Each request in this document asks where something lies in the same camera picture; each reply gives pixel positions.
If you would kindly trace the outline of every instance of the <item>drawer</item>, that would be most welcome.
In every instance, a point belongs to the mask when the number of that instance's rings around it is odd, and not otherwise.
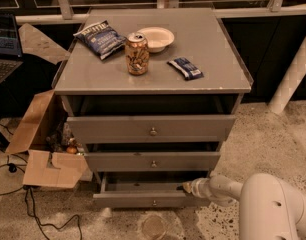
[[[88,143],[224,141],[234,115],[69,117],[75,138]]]
[[[211,171],[219,152],[86,153],[92,171]]]
[[[206,177],[206,172],[107,172],[101,192],[94,194],[100,207],[209,206],[207,199],[186,193],[182,183]]]
[[[67,96],[74,115],[231,114],[237,94]]]

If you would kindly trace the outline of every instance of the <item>black cable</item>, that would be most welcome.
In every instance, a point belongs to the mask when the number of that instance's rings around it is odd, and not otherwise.
[[[21,158],[23,161],[25,161],[25,162],[27,163],[27,161],[26,161],[24,158],[22,158],[22,157],[20,157],[20,156],[18,156],[18,155],[14,155],[14,156],[16,156],[16,157],[18,157],[18,158]],[[7,156],[7,163],[6,163],[6,164],[0,165],[0,168],[5,167],[5,166],[9,166],[9,171],[10,171],[11,173],[16,172],[17,169],[19,169],[20,171],[22,171],[23,173],[25,173],[25,171],[24,171],[21,167],[19,167],[19,166],[26,166],[26,164],[25,164],[25,165],[17,165],[17,164],[14,164],[14,163],[10,163],[10,157],[9,157],[9,156]],[[81,225],[80,225],[80,216],[77,215],[77,214],[73,215],[73,216],[72,216],[66,223],[64,223],[61,227],[57,227],[57,226],[55,226],[54,224],[51,224],[51,223],[45,223],[45,224],[41,223],[39,217],[36,216],[35,199],[34,199],[32,187],[28,187],[28,188],[27,188],[27,186],[24,186],[24,187],[21,187],[21,188],[19,188],[19,189],[16,189],[16,190],[13,190],[13,191],[10,191],[10,192],[0,193],[0,196],[9,195],[9,194],[18,192],[18,191],[20,191],[20,190],[22,190],[22,189],[26,190],[25,203],[26,203],[26,206],[27,206],[27,214],[28,214],[30,217],[35,218],[36,223],[37,223],[37,225],[38,225],[40,231],[42,232],[42,234],[44,235],[44,237],[45,237],[46,239],[50,240],[50,239],[47,237],[47,235],[44,233],[42,227],[51,226],[51,227],[55,228],[56,230],[62,230],[62,229],[63,229],[64,227],[66,227],[66,225],[68,225],[74,218],[77,218],[77,227],[78,227],[79,232],[80,232],[80,240],[83,239],[82,230],[81,230]],[[29,212],[28,193],[30,193],[30,196],[31,196],[31,199],[32,199],[33,214],[30,214],[30,212]]]
[[[20,157],[19,155],[16,155],[16,154],[13,154],[12,156],[16,156],[17,158],[20,158],[21,160],[23,160],[27,164],[27,161],[23,157]]]
[[[32,214],[29,212],[29,201],[28,201],[28,194],[30,194],[30,197],[32,199]],[[55,226],[54,224],[51,224],[51,223],[41,223],[41,220],[39,217],[37,217],[36,215],[36,209],[35,209],[35,199],[34,199],[34,195],[33,195],[33,190],[31,187],[28,187],[28,189],[26,190],[26,195],[25,195],[25,203],[26,203],[26,207],[27,207],[27,215],[34,218],[40,231],[42,232],[43,236],[46,238],[46,239],[50,239],[47,237],[47,235],[44,233],[42,227],[45,227],[45,226],[50,226],[50,227],[53,227],[55,228],[56,230],[62,230],[64,227],[66,227],[74,218],[77,218],[77,227],[79,229],[79,232],[80,232],[80,240],[83,239],[83,236],[82,236],[82,230],[81,230],[81,225],[80,225],[80,216],[75,214],[73,215],[67,222],[65,222],[61,227],[57,227]]]
[[[9,134],[13,135],[13,133],[9,130],[9,128],[8,128],[7,126],[5,126],[5,125],[3,125],[3,124],[1,124],[1,123],[0,123],[0,126],[2,126],[4,129],[6,129],[6,131],[7,131]]]
[[[25,171],[21,168],[21,167],[18,167],[18,166],[23,166],[23,165],[16,165],[16,164],[13,164],[13,163],[9,163],[9,156],[7,156],[7,163],[6,164],[2,164],[0,165],[0,168],[4,167],[4,166],[9,166],[9,171],[11,173],[14,173],[17,169],[19,169],[20,171],[22,171],[23,173],[25,173]],[[13,191],[10,191],[10,192],[6,192],[6,193],[0,193],[0,196],[5,196],[5,195],[10,195],[10,194],[13,194],[15,192],[18,192],[20,190],[22,190],[23,187],[20,187],[18,189],[15,189]]]

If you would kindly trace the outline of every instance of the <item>beverage can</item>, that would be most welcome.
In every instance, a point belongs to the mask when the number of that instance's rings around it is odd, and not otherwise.
[[[142,75],[148,71],[150,54],[144,34],[134,32],[128,35],[125,43],[125,56],[130,74]]]

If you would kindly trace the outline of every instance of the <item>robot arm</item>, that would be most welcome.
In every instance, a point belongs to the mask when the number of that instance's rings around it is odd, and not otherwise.
[[[239,201],[240,240],[306,239],[306,195],[272,175],[255,174],[243,185],[217,175],[183,187],[221,206]]]

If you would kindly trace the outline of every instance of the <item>concrete floor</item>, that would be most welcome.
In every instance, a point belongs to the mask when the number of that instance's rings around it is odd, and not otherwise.
[[[11,130],[17,124],[9,119],[0,122]],[[0,165],[6,162],[0,152]],[[23,164],[17,157],[10,162]],[[256,172],[270,173],[306,193],[306,101],[290,102],[281,115],[271,113],[264,103],[242,104],[214,172],[240,182]],[[22,178],[21,171],[11,174],[2,167],[0,193],[21,187]],[[36,213],[42,223],[57,226],[78,214],[83,239],[239,238],[238,203],[229,208],[211,204],[195,209],[116,209],[110,216],[93,204],[94,189],[94,184],[84,182],[72,190],[36,189]],[[34,218],[27,215],[25,193],[0,196],[0,240],[44,239]],[[76,217],[60,232],[51,227],[44,227],[44,232],[50,239],[79,239]]]

